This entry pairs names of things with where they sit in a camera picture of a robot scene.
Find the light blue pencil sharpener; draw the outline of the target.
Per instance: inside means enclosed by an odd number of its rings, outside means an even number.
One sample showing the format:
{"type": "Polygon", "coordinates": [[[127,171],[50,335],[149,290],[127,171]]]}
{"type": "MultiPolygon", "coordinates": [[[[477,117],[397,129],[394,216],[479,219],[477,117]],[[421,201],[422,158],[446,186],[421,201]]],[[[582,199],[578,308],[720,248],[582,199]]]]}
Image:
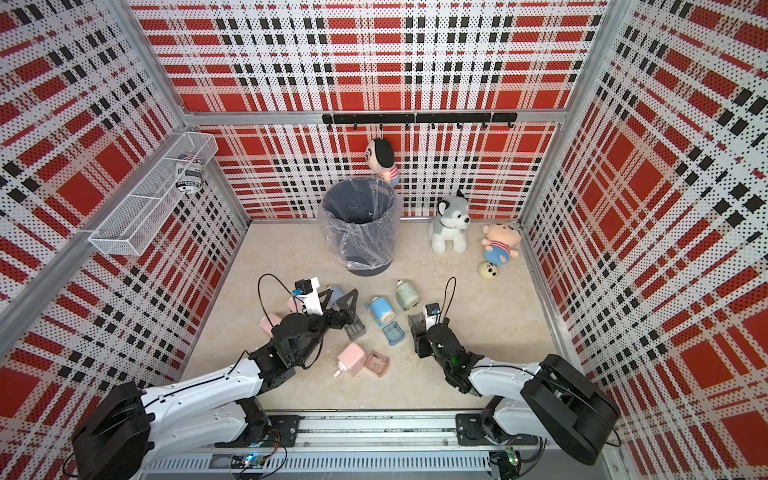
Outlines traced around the light blue pencil sharpener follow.
{"type": "Polygon", "coordinates": [[[332,287],[331,288],[331,296],[329,300],[329,306],[334,307],[339,299],[344,297],[346,293],[340,289],[339,287],[332,287]]]}

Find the green pencil sharpener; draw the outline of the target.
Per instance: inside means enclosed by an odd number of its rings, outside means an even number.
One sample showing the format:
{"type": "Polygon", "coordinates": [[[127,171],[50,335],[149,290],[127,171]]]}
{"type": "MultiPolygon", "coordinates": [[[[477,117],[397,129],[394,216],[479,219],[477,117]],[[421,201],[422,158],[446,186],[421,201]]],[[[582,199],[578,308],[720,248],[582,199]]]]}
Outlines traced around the green pencil sharpener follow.
{"type": "Polygon", "coordinates": [[[407,280],[398,280],[396,283],[396,296],[400,307],[404,311],[415,308],[420,301],[420,296],[413,284],[407,280]]]}

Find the bright blue pencil sharpener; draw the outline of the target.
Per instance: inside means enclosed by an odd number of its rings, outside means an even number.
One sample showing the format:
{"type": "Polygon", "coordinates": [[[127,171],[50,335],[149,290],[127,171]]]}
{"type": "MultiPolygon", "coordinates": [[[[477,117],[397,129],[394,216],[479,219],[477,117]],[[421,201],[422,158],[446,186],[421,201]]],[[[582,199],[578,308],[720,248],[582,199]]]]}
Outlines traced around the bright blue pencil sharpener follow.
{"type": "Polygon", "coordinates": [[[384,327],[396,317],[393,307],[385,297],[373,297],[371,301],[366,304],[366,309],[370,312],[377,325],[380,327],[384,327]]]}

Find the pink pencil sharpener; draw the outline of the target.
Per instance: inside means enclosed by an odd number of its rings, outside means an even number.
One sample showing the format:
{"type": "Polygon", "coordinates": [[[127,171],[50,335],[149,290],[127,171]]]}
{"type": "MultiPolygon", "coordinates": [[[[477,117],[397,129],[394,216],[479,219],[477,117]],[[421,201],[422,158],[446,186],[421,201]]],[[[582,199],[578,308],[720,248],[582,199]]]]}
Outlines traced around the pink pencil sharpener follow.
{"type": "Polygon", "coordinates": [[[260,328],[268,336],[272,337],[272,330],[282,321],[282,317],[277,314],[267,314],[260,321],[260,328]]]}
{"type": "Polygon", "coordinates": [[[367,354],[357,343],[351,342],[338,356],[334,377],[347,374],[355,377],[364,368],[367,354]]]}
{"type": "Polygon", "coordinates": [[[303,313],[304,312],[304,304],[301,299],[296,297],[291,297],[287,302],[287,307],[290,312],[292,313],[303,313]]]}

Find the pink sharpener shavings tray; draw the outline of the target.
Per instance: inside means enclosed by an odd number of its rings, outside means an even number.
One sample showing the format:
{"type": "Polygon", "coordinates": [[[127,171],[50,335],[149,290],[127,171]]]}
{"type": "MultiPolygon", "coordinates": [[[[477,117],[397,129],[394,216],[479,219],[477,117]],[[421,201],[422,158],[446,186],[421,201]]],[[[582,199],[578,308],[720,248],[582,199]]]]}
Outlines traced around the pink sharpener shavings tray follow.
{"type": "Polygon", "coordinates": [[[368,353],[364,362],[364,367],[379,378],[387,373],[389,366],[389,357],[374,350],[368,353]]]}

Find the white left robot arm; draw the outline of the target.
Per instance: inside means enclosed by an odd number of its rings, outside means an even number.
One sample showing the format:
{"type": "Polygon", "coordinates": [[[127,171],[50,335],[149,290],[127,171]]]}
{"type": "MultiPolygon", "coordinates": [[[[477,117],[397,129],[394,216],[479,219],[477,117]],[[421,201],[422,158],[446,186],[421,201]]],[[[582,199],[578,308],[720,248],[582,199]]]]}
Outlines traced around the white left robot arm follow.
{"type": "Polygon", "coordinates": [[[260,441],[270,421],[258,396],[308,369],[325,334],[356,318],[357,290],[337,302],[320,293],[320,306],[286,316],[268,343],[231,366],[166,386],[113,387],[75,428],[71,462],[78,479],[135,479],[163,457],[198,447],[260,441]]]}

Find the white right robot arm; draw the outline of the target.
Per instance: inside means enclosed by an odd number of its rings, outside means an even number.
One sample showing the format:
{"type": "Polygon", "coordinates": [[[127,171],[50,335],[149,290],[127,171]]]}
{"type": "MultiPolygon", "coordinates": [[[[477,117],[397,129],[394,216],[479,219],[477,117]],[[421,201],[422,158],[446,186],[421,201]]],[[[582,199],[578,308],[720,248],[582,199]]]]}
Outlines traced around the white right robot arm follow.
{"type": "Polygon", "coordinates": [[[412,315],[409,327],[418,357],[433,358],[452,388],[490,399],[474,425],[461,425],[461,443],[502,445],[532,437],[593,465],[615,434],[617,404],[563,357],[499,362],[465,349],[448,320],[412,315]]]}

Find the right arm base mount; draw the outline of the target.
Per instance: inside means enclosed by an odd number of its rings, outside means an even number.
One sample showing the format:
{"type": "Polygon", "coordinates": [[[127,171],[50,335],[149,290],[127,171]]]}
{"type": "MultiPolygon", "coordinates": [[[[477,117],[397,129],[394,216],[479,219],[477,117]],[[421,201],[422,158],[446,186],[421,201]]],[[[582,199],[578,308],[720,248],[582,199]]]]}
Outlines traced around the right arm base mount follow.
{"type": "Polygon", "coordinates": [[[455,416],[456,436],[460,446],[537,446],[538,438],[521,434],[509,436],[503,434],[495,440],[483,427],[479,413],[463,413],[455,416]]]}

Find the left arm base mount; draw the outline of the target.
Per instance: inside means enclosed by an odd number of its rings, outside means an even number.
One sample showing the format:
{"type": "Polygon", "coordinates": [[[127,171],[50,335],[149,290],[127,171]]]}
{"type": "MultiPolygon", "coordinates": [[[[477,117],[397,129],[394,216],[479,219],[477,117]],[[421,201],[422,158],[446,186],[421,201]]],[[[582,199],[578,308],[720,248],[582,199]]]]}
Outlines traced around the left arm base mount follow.
{"type": "Polygon", "coordinates": [[[282,446],[293,447],[299,431],[300,415],[269,415],[264,421],[249,423],[245,430],[230,442],[217,442],[216,448],[257,447],[277,440],[282,446]]]}

